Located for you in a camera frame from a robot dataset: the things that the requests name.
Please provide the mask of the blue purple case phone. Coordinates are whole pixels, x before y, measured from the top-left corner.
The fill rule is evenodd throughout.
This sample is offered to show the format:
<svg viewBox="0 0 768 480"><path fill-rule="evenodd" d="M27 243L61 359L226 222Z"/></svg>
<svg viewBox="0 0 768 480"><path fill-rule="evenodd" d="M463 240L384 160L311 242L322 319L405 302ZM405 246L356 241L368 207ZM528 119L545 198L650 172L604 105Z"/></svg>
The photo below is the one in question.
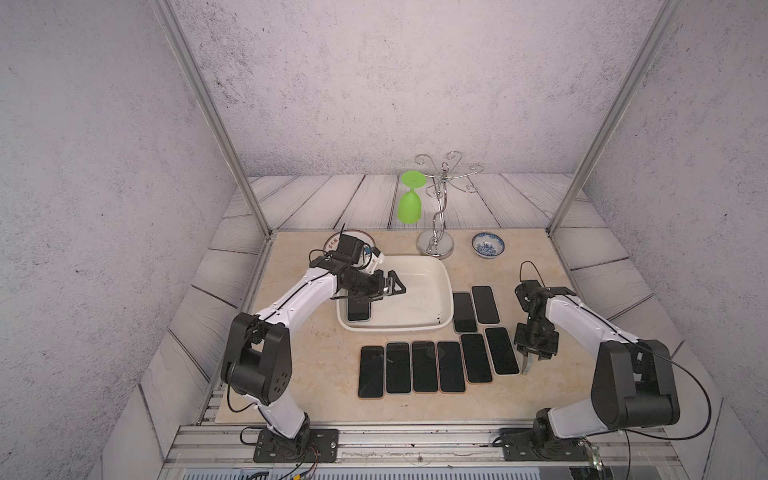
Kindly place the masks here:
<svg viewBox="0 0 768 480"><path fill-rule="evenodd" d="M520 367L507 329L504 327L489 327L485 329L485 336L495 373L497 375L519 374Z"/></svg>

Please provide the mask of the mint green case phone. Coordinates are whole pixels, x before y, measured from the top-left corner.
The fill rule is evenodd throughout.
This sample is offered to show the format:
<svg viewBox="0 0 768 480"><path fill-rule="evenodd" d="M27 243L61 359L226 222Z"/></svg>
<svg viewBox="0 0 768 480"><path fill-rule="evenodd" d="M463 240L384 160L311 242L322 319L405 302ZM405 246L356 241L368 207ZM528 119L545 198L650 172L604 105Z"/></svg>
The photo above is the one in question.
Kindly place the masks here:
<svg viewBox="0 0 768 480"><path fill-rule="evenodd" d="M371 318L371 314L372 306L369 299L349 298L347 300L346 319L348 322L368 321Z"/></svg>

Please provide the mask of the grey green case phone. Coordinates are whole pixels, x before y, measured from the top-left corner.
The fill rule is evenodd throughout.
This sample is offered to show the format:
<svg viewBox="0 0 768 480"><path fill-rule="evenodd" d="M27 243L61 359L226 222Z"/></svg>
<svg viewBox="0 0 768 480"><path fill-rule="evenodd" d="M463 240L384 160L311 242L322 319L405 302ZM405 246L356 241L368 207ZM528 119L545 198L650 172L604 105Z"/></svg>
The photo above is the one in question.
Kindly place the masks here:
<svg viewBox="0 0 768 480"><path fill-rule="evenodd" d="M499 324L500 316L493 289L487 285L472 286L471 294L474 300L477 321L484 325Z"/></svg>

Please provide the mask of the pink case phone front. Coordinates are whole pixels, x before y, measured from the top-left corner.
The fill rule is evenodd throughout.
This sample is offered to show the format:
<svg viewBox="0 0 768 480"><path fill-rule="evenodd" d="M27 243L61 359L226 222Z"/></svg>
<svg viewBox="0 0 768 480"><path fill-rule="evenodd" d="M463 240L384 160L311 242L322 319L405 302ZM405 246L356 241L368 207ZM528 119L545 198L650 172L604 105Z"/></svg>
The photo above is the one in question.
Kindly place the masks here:
<svg viewBox="0 0 768 480"><path fill-rule="evenodd" d="M461 346L455 341L437 343L440 390L463 393L466 390Z"/></svg>

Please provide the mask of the light green case phone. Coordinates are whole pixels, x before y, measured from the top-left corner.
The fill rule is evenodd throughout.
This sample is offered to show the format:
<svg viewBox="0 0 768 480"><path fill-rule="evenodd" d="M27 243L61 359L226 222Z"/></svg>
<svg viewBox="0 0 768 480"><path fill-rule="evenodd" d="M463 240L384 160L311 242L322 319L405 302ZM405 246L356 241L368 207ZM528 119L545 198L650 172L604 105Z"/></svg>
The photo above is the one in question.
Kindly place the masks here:
<svg viewBox="0 0 768 480"><path fill-rule="evenodd" d="M386 392L407 394L411 392L410 345L406 342L391 342L386 345Z"/></svg>

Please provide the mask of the black phone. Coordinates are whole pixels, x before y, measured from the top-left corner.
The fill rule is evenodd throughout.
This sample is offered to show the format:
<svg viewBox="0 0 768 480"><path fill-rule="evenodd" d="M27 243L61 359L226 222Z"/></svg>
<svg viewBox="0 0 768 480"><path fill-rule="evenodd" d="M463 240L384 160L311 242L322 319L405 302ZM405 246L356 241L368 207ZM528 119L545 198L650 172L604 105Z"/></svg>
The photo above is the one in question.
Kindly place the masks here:
<svg viewBox="0 0 768 480"><path fill-rule="evenodd" d="M363 346L360 352L358 397L376 399L384 395L384 355L382 346Z"/></svg>

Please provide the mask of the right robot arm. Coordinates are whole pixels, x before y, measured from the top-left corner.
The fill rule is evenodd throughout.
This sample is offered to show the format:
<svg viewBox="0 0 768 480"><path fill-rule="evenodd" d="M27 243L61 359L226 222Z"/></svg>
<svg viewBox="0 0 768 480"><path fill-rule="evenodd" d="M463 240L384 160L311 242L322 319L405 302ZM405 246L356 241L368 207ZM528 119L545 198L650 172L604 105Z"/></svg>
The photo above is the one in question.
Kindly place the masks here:
<svg viewBox="0 0 768 480"><path fill-rule="evenodd" d="M517 436L527 440L534 451L553 459L576 440L590 435L678 422L678 392L665 344L620 329L566 287L545 287L536 280L524 280L515 294L527 314L514 336L524 374L534 359L549 360L558 353L561 330L596 359L587 398L540 410L532 429Z"/></svg>

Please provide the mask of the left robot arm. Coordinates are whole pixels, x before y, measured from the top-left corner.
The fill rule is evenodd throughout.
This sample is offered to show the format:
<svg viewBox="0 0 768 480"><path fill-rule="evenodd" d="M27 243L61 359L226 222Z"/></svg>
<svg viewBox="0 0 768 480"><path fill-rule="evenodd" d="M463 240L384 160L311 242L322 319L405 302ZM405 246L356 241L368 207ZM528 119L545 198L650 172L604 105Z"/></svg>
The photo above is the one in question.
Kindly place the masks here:
<svg viewBox="0 0 768 480"><path fill-rule="evenodd" d="M407 292L393 270L378 268L384 255L362 240L342 233L334 250L309 257L308 270L286 294L256 314L232 321L220 377L256 406L266 422L260 436L302 453L310 439L310 420L288 386L292 376L291 337L327 300L379 301Z"/></svg>

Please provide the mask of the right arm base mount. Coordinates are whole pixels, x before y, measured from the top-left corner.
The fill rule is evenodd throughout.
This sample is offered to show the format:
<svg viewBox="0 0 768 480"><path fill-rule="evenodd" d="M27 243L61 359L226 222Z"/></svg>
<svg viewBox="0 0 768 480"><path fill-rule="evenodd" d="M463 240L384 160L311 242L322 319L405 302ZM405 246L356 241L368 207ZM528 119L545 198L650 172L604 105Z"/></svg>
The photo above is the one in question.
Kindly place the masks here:
<svg viewBox="0 0 768 480"><path fill-rule="evenodd" d="M502 428L491 445L508 462L587 462L591 454L579 439L560 439L531 427Z"/></svg>

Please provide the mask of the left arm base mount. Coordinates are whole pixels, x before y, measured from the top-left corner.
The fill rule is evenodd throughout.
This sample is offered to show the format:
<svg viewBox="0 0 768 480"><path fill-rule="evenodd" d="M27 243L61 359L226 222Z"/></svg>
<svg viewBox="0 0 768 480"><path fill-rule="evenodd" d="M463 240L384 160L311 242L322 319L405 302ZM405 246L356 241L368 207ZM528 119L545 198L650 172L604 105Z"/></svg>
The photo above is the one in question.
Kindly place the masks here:
<svg viewBox="0 0 768 480"><path fill-rule="evenodd" d="M339 446L338 429L302 428L289 439L270 430L262 430L256 441L253 461L262 463L334 463Z"/></svg>

